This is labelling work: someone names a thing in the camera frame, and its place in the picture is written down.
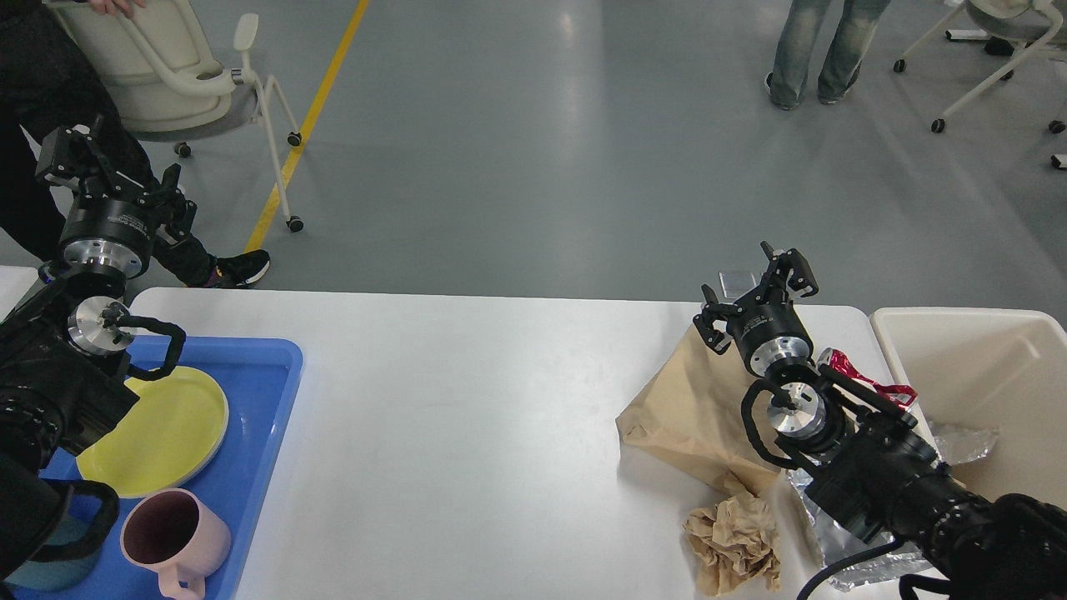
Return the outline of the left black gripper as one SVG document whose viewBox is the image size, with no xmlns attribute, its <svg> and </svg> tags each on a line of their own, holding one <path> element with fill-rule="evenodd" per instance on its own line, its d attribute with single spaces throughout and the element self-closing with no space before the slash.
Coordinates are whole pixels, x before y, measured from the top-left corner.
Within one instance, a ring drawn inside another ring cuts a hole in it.
<svg viewBox="0 0 1067 600">
<path fill-rule="evenodd" d="M 97 143 L 103 117 L 90 126 L 58 127 L 43 139 L 35 178 L 75 193 L 58 242 L 66 263 L 99 263 L 126 278 L 142 277 L 150 265 L 153 244 L 186 242 L 198 205 L 179 185 L 182 165 L 165 168 L 163 178 L 145 187 L 138 202 L 120 200 L 125 183 Z"/>
</svg>

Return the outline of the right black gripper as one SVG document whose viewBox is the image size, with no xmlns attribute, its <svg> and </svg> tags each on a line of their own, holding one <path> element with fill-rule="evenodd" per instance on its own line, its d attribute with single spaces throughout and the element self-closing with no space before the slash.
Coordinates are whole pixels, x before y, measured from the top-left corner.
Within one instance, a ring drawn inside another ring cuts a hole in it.
<svg viewBox="0 0 1067 600">
<path fill-rule="evenodd" d="M 795 365 L 813 364 L 814 345 L 793 303 L 813 297 L 819 284 L 810 263 L 797 249 L 759 244 L 769 260 L 754 289 L 752 304 L 740 307 L 718 300 L 708 284 L 701 285 L 704 304 L 694 326 L 708 349 L 724 356 L 734 341 L 744 368 L 758 378 L 774 378 Z"/>
</svg>

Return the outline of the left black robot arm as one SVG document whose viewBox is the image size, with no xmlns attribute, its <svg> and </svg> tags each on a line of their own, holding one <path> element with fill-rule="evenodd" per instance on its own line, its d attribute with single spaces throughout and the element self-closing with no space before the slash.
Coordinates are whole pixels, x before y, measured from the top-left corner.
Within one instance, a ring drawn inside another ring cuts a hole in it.
<svg viewBox="0 0 1067 600">
<path fill-rule="evenodd" d="M 55 451 L 77 456 L 110 433 L 138 401 L 127 379 L 170 376 L 186 341 L 123 296 L 148 270 L 157 234 L 188 234 L 197 206 L 177 186 L 179 165 L 156 185 L 122 173 L 98 141 L 102 125 L 55 128 L 38 159 L 38 179 L 75 201 L 58 243 L 64 271 L 3 322 L 4 578 L 102 550 L 118 520 L 113 487 L 41 471 Z"/>
</svg>

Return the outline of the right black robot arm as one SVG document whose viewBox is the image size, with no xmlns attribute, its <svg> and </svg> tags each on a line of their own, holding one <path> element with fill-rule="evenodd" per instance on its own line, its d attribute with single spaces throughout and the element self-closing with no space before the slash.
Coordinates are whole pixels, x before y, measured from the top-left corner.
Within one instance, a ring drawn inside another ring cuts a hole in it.
<svg viewBox="0 0 1067 600">
<path fill-rule="evenodd" d="M 831 563 L 798 593 L 912 543 L 940 577 L 899 577 L 899 597 L 919 590 L 949 599 L 1063 599 L 1064 510 L 1029 495 L 999 500 L 964 489 L 933 445 L 915 432 L 914 392 L 862 383 L 814 342 L 793 296 L 819 290 L 805 255 L 761 246 L 769 265 L 732 303 L 702 285 L 694 326 L 708 349 L 739 350 L 754 376 L 740 402 L 744 433 L 759 456 L 810 476 L 805 495 L 861 542 L 891 542 Z"/>
</svg>

